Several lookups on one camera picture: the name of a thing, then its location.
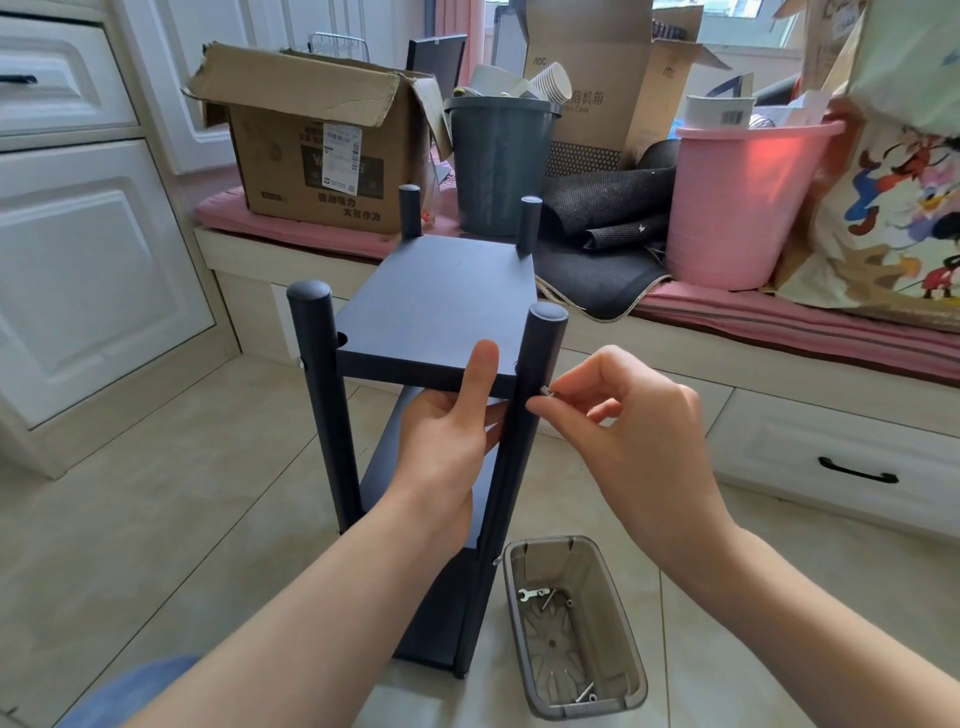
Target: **black fabric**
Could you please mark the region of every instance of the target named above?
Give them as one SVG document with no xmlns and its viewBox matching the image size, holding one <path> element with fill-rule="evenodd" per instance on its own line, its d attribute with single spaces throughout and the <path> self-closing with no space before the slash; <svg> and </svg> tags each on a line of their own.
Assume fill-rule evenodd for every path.
<svg viewBox="0 0 960 728">
<path fill-rule="evenodd" d="M 652 145 L 637 169 L 547 179 L 537 276 L 595 319 L 618 319 L 658 280 L 679 139 Z"/>
<path fill-rule="evenodd" d="M 677 155 L 680 153 L 680 139 L 664 139 L 647 147 L 636 169 L 663 169 L 676 167 Z"/>
<path fill-rule="evenodd" d="M 668 167 L 547 178 L 541 229 L 551 237 L 569 236 L 663 212 L 675 176 L 676 168 Z"/>
<path fill-rule="evenodd" d="M 585 251 L 608 251 L 612 248 L 642 245 L 666 240 L 666 228 L 670 222 L 670 213 L 661 212 L 645 217 L 635 223 L 613 225 L 587 231 Z"/>
<path fill-rule="evenodd" d="M 545 239 L 534 250 L 534 272 L 600 321 L 628 313 L 651 285 L 666 276 L 657 258 L 642 246 L 592 255 L 582 245 Z"/>
</svg>

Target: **black metal pole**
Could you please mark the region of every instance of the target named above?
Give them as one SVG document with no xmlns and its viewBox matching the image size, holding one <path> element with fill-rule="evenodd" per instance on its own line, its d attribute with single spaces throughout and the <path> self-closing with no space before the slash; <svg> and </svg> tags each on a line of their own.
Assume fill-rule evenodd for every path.
<svg viewBox="0 0 960 728">
<path fill-rule="evenodd" d="M 540 210 L 543 200 L 533 195 L 520 199 L 520 222 L 516 227 L 516 254 L 526 257 L 537 245 L 540 232 Z"/>
<path fill-rule="evenodd" d="M 420 188 L 415 184 L 400 186 L 400 239 L 412 240 L 423 235 L 420 219 Z"/>
<path fill-rule="evenodd" d="M 516 494 L 527 467 L 530 449 L 537 434 L 539 417 L 527 411 L 526 403 L 544 384 L 549 384 L 557 354 L 566 331 L 566 309 L 555 303 L 538 302 L 530 306 L 516 362 L 516 389 L 503 423 L 500 450 L 493 466 L 490 495 L 477 541 L 480 569 L 477 583 L 467 603 L 460 631 L 453 673 L 464 677 L 473 659 L 480 627 L 487 611 L 490 589 L 496 576 L 493 560 L 500 555 L 507 538 Z"/>
<path fill-rule="evenodd" d="M 360 520 L 363 507 L 353 457 L 347 390 L 344 378 L 337 374 L 340 341 L 333 321 L 333 296 L 326 283 L 300 280 L 287 288 L 287 301 L 294 318 L 333 506 L 343 533 Z"/>
</svg>

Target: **computer monitor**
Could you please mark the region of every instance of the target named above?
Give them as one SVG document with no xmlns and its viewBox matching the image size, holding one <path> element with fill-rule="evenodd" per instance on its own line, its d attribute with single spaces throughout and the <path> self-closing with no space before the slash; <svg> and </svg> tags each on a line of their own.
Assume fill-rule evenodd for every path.
<svg viewBox="0 0 960 728">
<path fill-rule="evenodd" d="M 407 46 L 407 70 L 436 76 L 440 92 L 448 99 L 457 87 L 466 47 L 466 35 L 411 40 Z"/>
</svg>

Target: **drawer handle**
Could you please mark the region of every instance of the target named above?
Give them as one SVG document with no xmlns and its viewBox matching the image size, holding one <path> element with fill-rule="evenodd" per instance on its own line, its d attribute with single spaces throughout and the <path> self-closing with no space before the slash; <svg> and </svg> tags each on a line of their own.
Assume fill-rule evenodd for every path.
<svg viewBox="0 0 960 728">
<path fill-rule="evenodd" d="M 0 74 L 0 84 L 27 85 L 27 84 L 35 84 L 35 83 L 36 83 L 36 76 L 27 76 L 22 73 L 14 73 L 14 74 L 7 74 L 7 75 Z"/>
<path fill-rule="evenodd" d="M 850 468 L 844 468 L 840 465 L 837 465 L 828 457 L 821 455 L 817 458 L 822 466 L 824 466 L 829 471 L 837 471 L 838 473 L 846 473 L 847 475 L 856 475 L 857 477 L 865 477 L 867 480 L 876 480 L 880 483 L 899 483 L 900 479 L 893 473 L 881 473 L 880 475 L 870 475 L 869 473 L 861 473 L 860 471 L 852 471 Z"/>
</svg>

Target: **wrench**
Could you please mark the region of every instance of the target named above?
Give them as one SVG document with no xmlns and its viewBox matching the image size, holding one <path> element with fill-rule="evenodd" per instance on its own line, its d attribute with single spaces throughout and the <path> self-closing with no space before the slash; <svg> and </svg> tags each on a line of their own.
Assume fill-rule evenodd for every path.
<svg viewBox="0 0 960 728">
<path fill-rule="evenodd" d="M 519 593 L 520 593 L 520 601 L 529 601 L 535 596 L 547 596 L 548 594 L 550 594 L 550 590 L 549 589 L 534 589 L 534 590 L 521 589 L 519 590 Z"/>
</svg>

